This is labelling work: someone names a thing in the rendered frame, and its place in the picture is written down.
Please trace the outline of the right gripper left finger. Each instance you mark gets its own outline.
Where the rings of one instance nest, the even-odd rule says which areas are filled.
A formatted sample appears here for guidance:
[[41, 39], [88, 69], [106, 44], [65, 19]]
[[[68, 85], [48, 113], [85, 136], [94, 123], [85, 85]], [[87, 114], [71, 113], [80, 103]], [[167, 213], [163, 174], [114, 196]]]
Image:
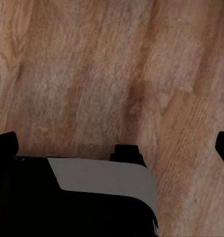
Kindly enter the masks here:
[[0, 179], [18, 150], [19, 145], [15, 132], [0, 135]]

